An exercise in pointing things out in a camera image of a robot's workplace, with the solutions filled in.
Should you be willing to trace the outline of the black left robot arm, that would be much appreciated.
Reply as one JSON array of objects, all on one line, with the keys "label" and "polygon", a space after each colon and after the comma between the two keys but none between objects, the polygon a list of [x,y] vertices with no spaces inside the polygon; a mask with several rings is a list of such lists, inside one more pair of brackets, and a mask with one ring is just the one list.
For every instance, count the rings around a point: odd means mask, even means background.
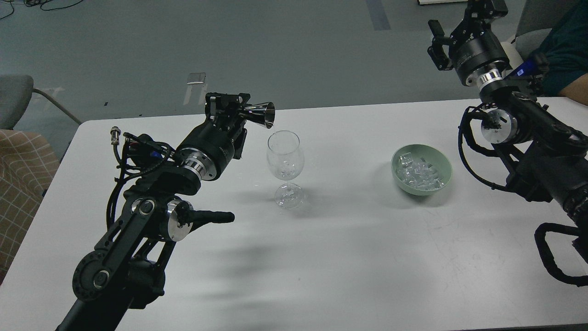
[{"label": "black left robot arm", "polygon": [[113,331],[129,309],[164,295],[164,271],[176,243],[209,223],[231,223],[232,212],[195,210],[202,182],[217,180],[240,159],[246,122],[273,127],[275,105],[253,105],[248,93],[208,93],[205,120],[177,148],[147,134],[111,128],[120,174],[107,202],[107,232],[72,277],[73,304],[58,331]]}]

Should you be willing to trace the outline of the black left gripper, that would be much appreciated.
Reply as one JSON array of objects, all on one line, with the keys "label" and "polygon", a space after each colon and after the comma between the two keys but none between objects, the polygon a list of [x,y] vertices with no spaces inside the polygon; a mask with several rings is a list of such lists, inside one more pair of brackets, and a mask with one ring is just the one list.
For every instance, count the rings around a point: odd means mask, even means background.
[{"label": "black left gripper", "polygon": [[206,121],[195,127],[177,149],[181,167],[210,182],[221,176],[231,160],[241,159],[247,136],[244,108],[250,97],[249,93],[206,94]]}]

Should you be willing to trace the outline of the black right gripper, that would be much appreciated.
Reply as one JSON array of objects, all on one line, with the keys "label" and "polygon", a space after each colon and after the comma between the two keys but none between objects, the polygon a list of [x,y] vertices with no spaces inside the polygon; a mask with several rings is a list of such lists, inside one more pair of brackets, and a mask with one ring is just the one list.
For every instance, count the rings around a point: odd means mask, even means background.
[{"label": "black right gripper", "polygon": [[[439,71],[453,68],[463,86],[471,86],[472,74],[488,65],[500,71],[510,68],[508,55],[500,41],[491,30],[491,24],[508,15],[505,0],[468,0],[462,21],[451,33],[445,36],[437,20],[429,20],[432,44],[428,55]],[[450,58],[443,46],[448,46]]]}]

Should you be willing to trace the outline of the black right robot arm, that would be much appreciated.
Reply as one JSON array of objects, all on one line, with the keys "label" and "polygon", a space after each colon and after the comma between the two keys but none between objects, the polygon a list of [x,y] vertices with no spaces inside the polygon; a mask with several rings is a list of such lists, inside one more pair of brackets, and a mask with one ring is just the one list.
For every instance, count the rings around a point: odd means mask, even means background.
[{"label": "black right robot arm", "polygon": [[[439,21],[429,20],[428,54],[437,69],[454,69],[462,85],[479,89],[481,104],[467,107],[458,126],[458,153],[464,167],[493,190],[515,193],[527,201],[557,201],[575,225],[540,224],[535,231],[538,253],[556,280],[586,286],[586,276],[566,275],[557,266],[546,235],[573,235],[573,247],[587,258],[587,137],[537,102],[549,73],[544,53],[531,53],[518,67],[510,65],[491,29],[492,22],[507,13],[503,0],[469,0],[464,18],[448,36]],[[501,159],[509,172],[504,186],[473,171],[464,143],[481,155]]]}]

